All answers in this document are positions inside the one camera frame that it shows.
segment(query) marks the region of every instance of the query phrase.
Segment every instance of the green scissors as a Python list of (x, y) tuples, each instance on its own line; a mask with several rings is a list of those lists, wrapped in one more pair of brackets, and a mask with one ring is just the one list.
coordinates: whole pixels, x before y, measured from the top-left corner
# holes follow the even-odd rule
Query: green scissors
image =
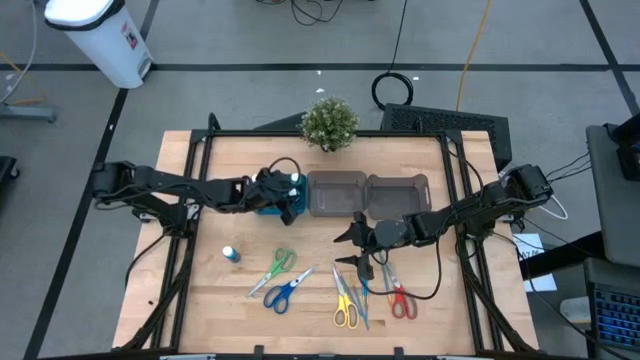
[(273, 257), (273, 264), (271, 264), (271, 270), (258, 282), (258, 284), (249, 291), (247, 297), (253, 296), (253, 294), (260, 290), (269, 280), (276, 277), (276, 275), (289, 271), (293, 264), (295, 264), (298, 255), (291, 249), (278, 248), (276, 249), (275, 256)]

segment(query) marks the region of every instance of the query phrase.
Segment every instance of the white cable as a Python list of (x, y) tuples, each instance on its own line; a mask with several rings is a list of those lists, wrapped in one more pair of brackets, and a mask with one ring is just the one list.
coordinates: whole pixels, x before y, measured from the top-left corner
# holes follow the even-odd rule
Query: white cable
[(27, 62), (27, 66), (24, 67), (24, 70), (22, 70), (22, 73), (20, 74), (16, 82), (13, 84), (13, 86), (11, 86), (11, 89), (7, 91), (7, 93), (4, 95), (2, 100), (0, 100), (0, 104), (4, 104), (5, 100), (7, 100), (9, 96), (11, 96), (11, 94), (13, 94), (14, 91), (16, 91), (16, 89), (18, 88), (18, 85), (20, 85), (20, 82), (22, 81), (22, 78), (24, 78), (24, 75), (29, 70), (29, 67), (31, 67), (31, 63), (33, 62), (33, 57), (36, 53), (36, 43), (38, 38), (38, 20), (36, 18), (36, 5), (34, 4), (33, 1), (34, 0), (29, 1), (29, 3), (31, 3), (31, 10), (33, 12), (33, 45), (31, 47), (31, 56), (29, 56), (29, 61)]
[(558, 215), (550, 210), (547, 210), (547, 208), (545, 208), (544, 206), (538, 206), (538, 209), (546, 212), (547, 214), (553, 216), (556, 219), (560, 219), (560, 220), (569, 220), (569, 213), (567, 213), (567, 210), (564, 209), (564, 206), (562, 206), (562, 204), (560, 204), (560, 201), (558, 200), (558, 198), (556, 198), (555, 195), (551, 195), (551, 200), (553, 200), (558, 207), (560, 208), (560, 210), (562, 210), (562, 213), (564, 215)]

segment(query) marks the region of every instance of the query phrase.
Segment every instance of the white paper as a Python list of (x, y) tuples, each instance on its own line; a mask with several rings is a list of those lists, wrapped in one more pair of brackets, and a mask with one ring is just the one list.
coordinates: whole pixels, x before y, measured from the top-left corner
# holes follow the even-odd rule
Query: white paper
[[(518, 246), (518, 251), (520, 251), (520, 254), (522, 254), (522, 257), (524, 257), (525, 259), (537, 254), (544, 253), (544, 250), (531, 247), (525, 244), (524, 242), (519, 241), (519, 239), (526, 241), (527, 243), (535, 246), (536, 248), (542, 248), (542, 241), (540, 241), (540, 235), (538, 234), (513, 234), (513, 240)], [(558, 290), (558, 288), (556, 287), (556, 281), (553, 279), (553, 274), (548, 274), (548, 275), (540, 276), (533, 279), (533, 286), (538, 291)], [(531, 284), (529, 283), (528, 280), (524, 282), (524, 289), (527, 292), (533, 291), (531, 289)]]

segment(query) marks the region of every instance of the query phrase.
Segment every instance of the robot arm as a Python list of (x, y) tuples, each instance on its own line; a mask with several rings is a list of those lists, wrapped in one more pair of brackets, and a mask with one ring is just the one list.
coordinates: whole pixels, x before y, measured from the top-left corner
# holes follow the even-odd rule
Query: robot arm
[(537, 166), (514, 168), (505, 178), (506, 183), (496, 181), (487, 184), (479, 192), (441, 210), (407, 214), (402, 221), (380, 221), (373, 229), (367, 226), (364, 214), (356, 212), (355, 221), (334, 242), (351, 240), (362, 249), (362, 256), (336, 261), (356, 265), (361, 278), (372, 280), (369, 255), (375, 252), (409, 245), (431, 245), (453, 225), (463, 225), (468, 235), (486, 237), (501, 216), (515, 214), (521, 217), (524, 211), (545, 204), (553, 195), (551, 186)]
[(297, 213), (289, 192), (295, 188), (290, 174), (262, 168), (255, 179), (248, 176), (231, 179), (196, 180), (129, 162), (97, 164), (92, 171), (92, 195), (96, 204), (122, 202), (142, 219), (157, 218), (164, 228), (180, 229), (189, 216), (189, 208), (169, 204), (152, 193), (164, 193), (193, 199), (198, 208), (210, 207), (222, 213), (244, 213), (276, 206), (285, 225), (291, 225)]

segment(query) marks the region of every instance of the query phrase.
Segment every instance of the small bottle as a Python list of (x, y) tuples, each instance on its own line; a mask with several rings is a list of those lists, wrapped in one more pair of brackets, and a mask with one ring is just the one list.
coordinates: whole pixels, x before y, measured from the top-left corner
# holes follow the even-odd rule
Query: small bottle
[(231, 246), (225, 246), (222, 248), (222, 255), (229, 259), (233, 263), (237, 263), (240, 261), (240, 253), (236, 251), (236, 249)]

